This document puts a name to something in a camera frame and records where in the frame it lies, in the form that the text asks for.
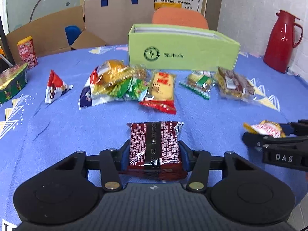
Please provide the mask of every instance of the black pole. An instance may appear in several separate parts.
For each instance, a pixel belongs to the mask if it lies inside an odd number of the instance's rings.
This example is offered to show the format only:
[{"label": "black pole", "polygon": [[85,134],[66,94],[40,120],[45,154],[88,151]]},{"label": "black pole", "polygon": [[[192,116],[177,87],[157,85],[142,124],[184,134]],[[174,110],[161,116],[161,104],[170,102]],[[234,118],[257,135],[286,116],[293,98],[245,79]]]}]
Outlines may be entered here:
[{"label": "black pole", "polygon": [[4,33],[1,16],[0,16],[0,38],[1,38],[1,41],[2,41],[3,50],[4,50],[6,58],[9,60],[10,63],[15,65],[15,61],[14,61],[14,58],[12,56],[9,44],[7,43],[7,37],[5,36],[5,33]]}]

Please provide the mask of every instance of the light green cardboard box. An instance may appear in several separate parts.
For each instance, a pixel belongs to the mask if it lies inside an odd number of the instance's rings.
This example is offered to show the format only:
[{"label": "light green cardboard box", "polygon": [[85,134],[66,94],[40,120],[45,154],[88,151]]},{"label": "light green cardboard box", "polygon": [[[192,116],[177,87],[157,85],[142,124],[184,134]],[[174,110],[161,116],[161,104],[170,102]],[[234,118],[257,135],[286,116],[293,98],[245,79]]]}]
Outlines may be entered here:
[{"label": "light green cardboard box", "polygon": [[128,33],[131,65],[148,69],[217,70],[235,67],[240,44],[213,30],[134,24]]}]

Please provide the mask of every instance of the metal screw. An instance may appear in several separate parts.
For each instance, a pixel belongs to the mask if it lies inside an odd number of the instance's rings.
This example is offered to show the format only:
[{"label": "metal screw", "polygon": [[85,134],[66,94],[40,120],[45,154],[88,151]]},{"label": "metal screw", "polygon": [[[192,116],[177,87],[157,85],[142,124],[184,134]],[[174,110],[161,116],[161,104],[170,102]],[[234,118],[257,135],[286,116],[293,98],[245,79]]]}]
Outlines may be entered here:
[{"label": "metal screw", "polygon": [[200,190],[204,188],[204,185],[201,182],[192,182],[189,187],[194,190]]},{"label": "metal screw", "polygon": [[105,188],[110,189],[110,190],[116,190],[119,187],[120,187],[120,184],[115,181],[109,181],[105,183]]}]

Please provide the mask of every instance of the red thermos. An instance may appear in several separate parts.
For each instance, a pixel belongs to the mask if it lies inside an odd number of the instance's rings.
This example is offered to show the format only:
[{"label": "red thermos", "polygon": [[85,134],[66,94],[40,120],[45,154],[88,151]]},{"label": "red thermos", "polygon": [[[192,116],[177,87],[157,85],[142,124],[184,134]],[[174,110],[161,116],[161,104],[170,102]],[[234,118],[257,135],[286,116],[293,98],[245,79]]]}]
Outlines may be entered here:
[{"label": "red thermos", "polygon": [[[295,19],[299,20],[299,18],[284,10],[280,10],[276,15],[278,20],[270,34],[263,61],[273,69],[285,73],[291,59],[292,50],[303,39],[303,27],[295,23]],[[301,28],[301,38],[297,43],[294,43],[294,26]]]}]

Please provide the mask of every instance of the cardboard box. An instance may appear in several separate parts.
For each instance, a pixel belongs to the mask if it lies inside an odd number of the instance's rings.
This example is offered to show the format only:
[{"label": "cardboard box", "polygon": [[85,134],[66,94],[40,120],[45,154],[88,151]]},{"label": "cardboard box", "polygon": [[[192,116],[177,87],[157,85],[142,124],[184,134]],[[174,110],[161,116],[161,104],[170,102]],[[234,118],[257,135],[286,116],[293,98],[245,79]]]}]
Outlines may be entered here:
[{"label": "cardboard box", "polygon": [[[65,27],[76,25],[81,35],[72,46],[68,44]],[[32,21],[7,34],[7,41],[16,64],[21,63],[17,42],[33,37],[36,55],[38,57],[71,51],[73,49],[106,46],[106,42],[85,30],[82,6],[76,6],[49,14]]]},{"label": "cardboard box", "polygon": [[134,24],[128,33],[129,60],[149,69],[217,70],[235,67],[240,44],[213,30]]}]

